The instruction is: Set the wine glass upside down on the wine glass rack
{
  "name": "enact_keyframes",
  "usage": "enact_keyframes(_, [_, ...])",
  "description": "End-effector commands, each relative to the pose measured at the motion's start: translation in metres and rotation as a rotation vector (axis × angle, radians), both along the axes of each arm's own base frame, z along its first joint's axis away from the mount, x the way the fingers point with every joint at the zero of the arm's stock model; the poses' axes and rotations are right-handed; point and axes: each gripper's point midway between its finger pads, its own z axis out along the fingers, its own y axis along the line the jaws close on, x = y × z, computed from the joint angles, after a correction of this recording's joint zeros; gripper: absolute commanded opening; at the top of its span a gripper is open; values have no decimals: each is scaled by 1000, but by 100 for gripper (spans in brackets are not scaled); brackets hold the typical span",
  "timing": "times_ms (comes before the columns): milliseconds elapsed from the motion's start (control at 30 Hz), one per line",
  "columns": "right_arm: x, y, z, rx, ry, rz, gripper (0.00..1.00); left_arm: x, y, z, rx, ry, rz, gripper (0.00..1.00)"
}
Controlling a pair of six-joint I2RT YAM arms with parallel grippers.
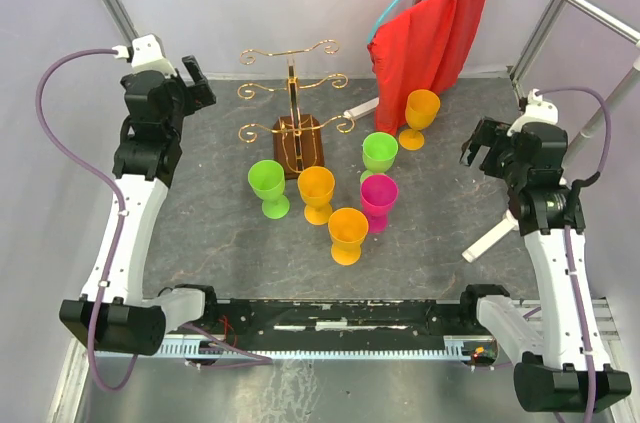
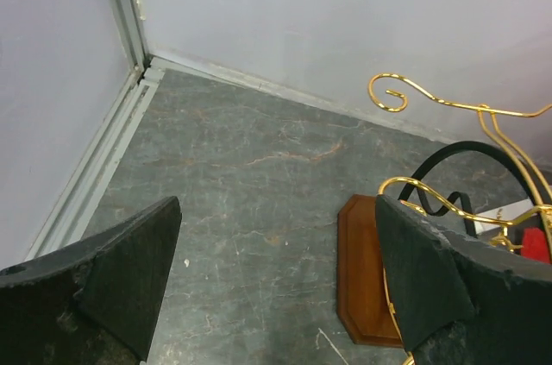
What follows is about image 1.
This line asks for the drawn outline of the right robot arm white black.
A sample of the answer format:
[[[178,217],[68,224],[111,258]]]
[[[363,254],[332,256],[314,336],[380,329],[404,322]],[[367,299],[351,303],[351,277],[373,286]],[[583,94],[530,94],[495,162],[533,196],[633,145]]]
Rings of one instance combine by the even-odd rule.
[[[532,328],[507,292],[492,285],[467,287],[459,325],[472,334],[487,329],[497,340],[514,366],[514,388],[525,411],[581,413],[591,421],[632,390],[629,374],[612,367],[603,346],[586,278],[580,192],[601,173],[562,183],[568,135],[546,122],[512,131],[483,118],[462,146],[461,163],[470,165],[481,147],[488,152],[480,170],[507,185],[534,266],[542,329]]]

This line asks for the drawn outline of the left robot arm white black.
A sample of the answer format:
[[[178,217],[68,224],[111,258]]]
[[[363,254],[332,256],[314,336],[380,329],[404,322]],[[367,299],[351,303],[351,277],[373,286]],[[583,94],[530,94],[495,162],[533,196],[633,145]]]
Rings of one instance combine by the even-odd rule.
[[[190,84],[178,73],[151,69],[120,81],[128,115],[113,174],[121,194],[80,297],[63,300],[59,310],[60,321],[87,348],[151,356],[166,333],[186,322],[199,333],[212,332],[220,322],[219,307],[209,302],[210,287],[182,285],[151,300],[142,295],[151,235],[182,155],[183,122],[216,102],[197,59],[189,55],[182,62]]]

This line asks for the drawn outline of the gold wine glass rack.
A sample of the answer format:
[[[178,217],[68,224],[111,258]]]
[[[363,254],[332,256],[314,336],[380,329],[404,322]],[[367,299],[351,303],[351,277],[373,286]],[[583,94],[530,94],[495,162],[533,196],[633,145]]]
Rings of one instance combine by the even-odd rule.
[[[282,87],[267,87],[255,82],[244,83],[238,87],[237,95],[243,100],[255,97],[257,90],[268,93],[285,91],[289,98],[289,113],[278,118],[276,123],[268,128],[258,123],[248,123],[238,130],[238,138],[246,144],[257,140],[258,132],[264,131],[273,137],[274,159],[285,169],[287,178],[296,178],[303,170],[310,166],[322,166],[324,153],[321,142],[321,130],[329,124],[335,124],[341,134],[350,133],[356,126],[351,116],[336,115],[319,122],[313,115],[304,114],[300,108],[300,94],[322,86],[329,82],[335,89],[341,90],[349,83],[349,78],[343,73],[332,73],[310,84],[302,85],[295,68],[295,56],[310,53],[321,48],[326,55],[334,55],[340,50],[340,44],[334,39],[324,39],[314,45],[298,50],[281,52],[267,52],[259,49],[246,49],[240,53],[241,64],[249,66],[255,63],[259,56],[267,58],[284,57],[287,61],[287,75]]]

